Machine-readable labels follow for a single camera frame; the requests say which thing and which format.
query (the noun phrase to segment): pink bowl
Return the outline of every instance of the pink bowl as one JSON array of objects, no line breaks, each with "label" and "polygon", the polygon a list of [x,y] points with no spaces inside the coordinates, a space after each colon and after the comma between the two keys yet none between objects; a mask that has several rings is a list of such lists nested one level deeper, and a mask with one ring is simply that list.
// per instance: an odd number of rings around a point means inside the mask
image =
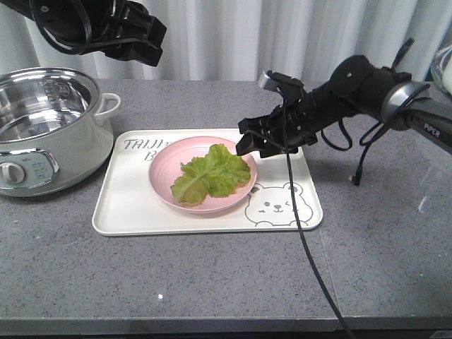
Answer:
[{"label": "pink bowl", "polygon": [[193,157],[205,156],[209,147],[215,143],[222,143],[232,154],[236,153],[233,141],[214,136],[194,136],[169,144],[155,156],[149,167],[149,180],[157,195],[165,203],[190,213],[215,213],[232,207],[250,192],[256,182],[257,165],[253,156],[247,154],[242,157],[251,168],[251,179],[246,186],[237,188],[233,194],[225,198],[207,196],[204,202],[194,207],[181,206],[174,200],[170,187],[174,180],[183,174],[181,162],[186,164]]}]

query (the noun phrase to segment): robotic arm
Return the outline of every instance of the robotic arm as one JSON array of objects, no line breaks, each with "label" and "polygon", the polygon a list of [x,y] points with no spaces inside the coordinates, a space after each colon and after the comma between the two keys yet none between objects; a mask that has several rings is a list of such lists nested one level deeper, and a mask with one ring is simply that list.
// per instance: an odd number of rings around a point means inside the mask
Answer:
[{"label": "robotic arm", "polygon": [[107,57],[157,66],[166,27],[146,8],[126,0],[0,0],[34,20],[55,49],[102,51]]},{"label": "robotic arm", "polygon": [[[428,84],[411,81],[411,74],[396,72],[394,65],[378,69],[365,56],[355,55],[341,63],[329,81],[310,93],[303,89],[301,81],[272,71],[261,76],[259,85],[280,93],[284,104],[269,115],[239,122],[244,136],[236,147],[238,155],[254,150],[261,157],[296,153],[298,147],[316,143],[316,133],[320,131],[327,144],[347,150],[352,141],[342,119],[356,114],[368,114],[378,121],[359,142],[367,147],[360,166],[370,145],[390,128],[412,128],[452,153],[452,108],[431,99],[426,91]],[[324,136],[322,130],[335,122],[348,139],[349,148],[339,148]],[[357,175],[355,185],[359,185],[360,170]]]}]

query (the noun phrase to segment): electric pot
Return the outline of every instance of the electric pot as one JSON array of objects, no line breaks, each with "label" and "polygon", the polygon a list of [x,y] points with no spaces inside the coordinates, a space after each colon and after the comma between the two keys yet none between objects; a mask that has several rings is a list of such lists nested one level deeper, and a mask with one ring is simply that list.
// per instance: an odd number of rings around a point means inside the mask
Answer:
[{"label": "electric pot", "polygon": [[109,118],[120,104],[72,69],[0,76],[0,194],[49,194],[92,174],[112,150]]}]

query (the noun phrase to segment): granite countertop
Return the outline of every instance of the granite countertop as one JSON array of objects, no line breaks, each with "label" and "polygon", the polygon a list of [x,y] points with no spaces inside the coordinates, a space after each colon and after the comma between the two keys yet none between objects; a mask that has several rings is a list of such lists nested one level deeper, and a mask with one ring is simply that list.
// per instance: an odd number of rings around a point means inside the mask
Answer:
[{"label": "granite countertop", "polygon": [[[235,128],[280,104],[253,82],[99,84],[122,98],[116,136]],[[345,120],[356,144],[373,123]],[[342,141],[336,126],[326,133]],[[351,327],[452,328],[451,155],[414,131],[389,131],[355,187],[361,147],[303,150],[324,212],[307,241]],[[98,234],[91,217],[106,169],[52,195],[0,196],[0,335],[340,327],[296,232]]]}]

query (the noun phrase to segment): lettuce leaf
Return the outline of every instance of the lettuce leaf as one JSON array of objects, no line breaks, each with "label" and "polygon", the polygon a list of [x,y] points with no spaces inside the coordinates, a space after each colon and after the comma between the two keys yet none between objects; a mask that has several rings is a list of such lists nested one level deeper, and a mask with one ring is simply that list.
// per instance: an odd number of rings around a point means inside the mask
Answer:
[{"label": "lettuce leaf", "polygon": [[205,157],[181,163],[181,169],[184,174],[171,186],[178,203],[201,203],[208,194],[215,198],[229,196],[251,178],[248,164],[223,144],[212,145]]}]

